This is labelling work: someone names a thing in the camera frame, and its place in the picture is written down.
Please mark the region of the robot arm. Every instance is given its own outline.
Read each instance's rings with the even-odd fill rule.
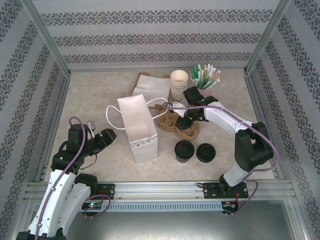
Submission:
[[[219,186],[224,194],[228,192],[229,188],[241,183],[255,167],[264,164],[274,156],[271,146],[245,126],[249,125],[269,138],[267,128],[262,122],[252,123],[240,118],[227,110],[213,96],[204,98],[196,87],[188,88],[183,94],[189,105],[202,106],[202,108],[174,109],[173,111],[180,115],[175,124],[177,128],[185,130],[190,128],[194,121],[211,121],[234,137],[235,164],[219,179]],[[181,108],[184,106],[174,102],[173,107]]]
[[[72,166],[62,175],[56,187],[53,185],[64,171],[66,166],[72,161],[80,149],[83,139],[83,131],[80,124],[73,124],[68,131],[68,141],[65,141],[57,154],[52,159],[52,172],[49,183],[42,199],[41,205],[34,219],[28,227],[28,231],[19,232],[17,240],[34,240],[37,227],[39,227],[39,240],[65,240],[69,227],[74,220],[79,209],[85,200],[97,194],[98,180],[96,176],[81,173],[77,176],[80,166],[84,163],[85,157],[100,153],[116,138],[112,129],[105,129],[101,133],[93,135],[91,126],[85,125],[84,147],[72,164]],[[44,208],[49,192],[53,189],[44,210],[41,224],[38,225],[40,212]]]

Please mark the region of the paper bag handle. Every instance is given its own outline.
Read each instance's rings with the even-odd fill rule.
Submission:
[[[109,110],[110,107],[111,107],[111,108],[114,108],[114,109],[117,110],[119,113],[121,113],[121,111],[120,111],[118,108],[116,108],[115,106],[109,105],[109,106],[106,108],[106,110],[105,110],[106,120],[107,120],[108,123],[109,123],[112,127],[114,127],[115,129],[125,130],[126,128],[118,128],[118,127],[116,127],[116,126],[113,126],[112,123],[109,121],[109,118],[108,118],[108,110]]]
[[[146,104],[148,105],[149,103],[153,102],[154,100],[158,100],[158,99],[162,99],[162,100],[165,100],[165,102],[168,102],[167,99],[165,99],[165,98],[163,98],[163,97],[158,97],[158,98],[152,99],[151,101],[148,101]],[[168,109],[167,109],[165,112],[163,112],[163,113],[161,113],[161,114],[159,114],[159,115],[157,115],[157,116],[154,116],[154,117],[152,118],[152,120],[153,120],[153,119],[156,119],[157,117],[160,117],[161,115],[165,114],[166,112],[168,112]]]
[[[151,101],[148,101],[146,104],[148,105],[149,103],[153,102],[154,100],[158,100],[158,99],[165,100],[166,102],[168,101],[168,100],[165,99],[165,98],[158,97],[158,98],[152,99]],[[114,125],[109,121],[109,118],[108,118],[108,110],[109,110],[109,108],[113,108],[113,109],[117,110],[119,113],[121,113],[121,111],[120,111],[118,108],[116,108],[115,106],[109,105],[109,106],[106,108],[106,110],[105,110],[105,117],[106,117],[106,120],[108,121],[108,123],[109,123],[112,127],[114,127],[115,129],[125,130],[125,129],[126,129],[125,127],[124,127],[124,128],[116,127],[116,126],[114,126]],[[163,113],[161,113],[161,114],[159,114],[159,115],[157,115],[157,116],[154,116],[154,117],[152,118],[152,120],[153,120],[153,119],[156,119],[157,117],[160,117],[161,115],[165,114],[166,112],[168,112],[168,109],[167,109],[165,112],[163,112]]]

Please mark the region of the striped wall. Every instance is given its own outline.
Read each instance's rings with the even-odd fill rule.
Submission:
[[[71,70],[245,67],[279,0],[35,0]]]
[[[311,239],[320,239],[319,16],[319,0],[293,0],[251,72]]]
[[[0,0],[0,239],[34,181],[65,76],[18,0]]]

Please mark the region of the paper cup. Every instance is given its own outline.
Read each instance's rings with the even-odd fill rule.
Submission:
[[[181,102],[184,99],[184,94],[182,92],[175,92],[171,89],[171,98],[173,101]]]
[[[176,88],[184,88],[188,85],[188,82],[185,82],[184,84],[176,84],[175,82],[171,82],[171,86],[174,86]]]
[[[170,75],[171,82],[174,82],[176,84],[185,84],[188,82],[188,73],[182,70],[175,70]]]
[[[183,93],[187,89],[187,86],[185,86],[185,87],[171,86],[170,88],[171,88],[171,90],[175,91],[176,93]]]

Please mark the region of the white napkin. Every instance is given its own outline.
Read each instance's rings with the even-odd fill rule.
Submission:
[[[157,78],[153,76],[140,75],[132,96],[142,94],[145,101],[149,102],[156,98],[168,99],[170,93],[170,78]],[[149,103],[149,107],[156,104],[162,105],[165,101],[157,99]]]

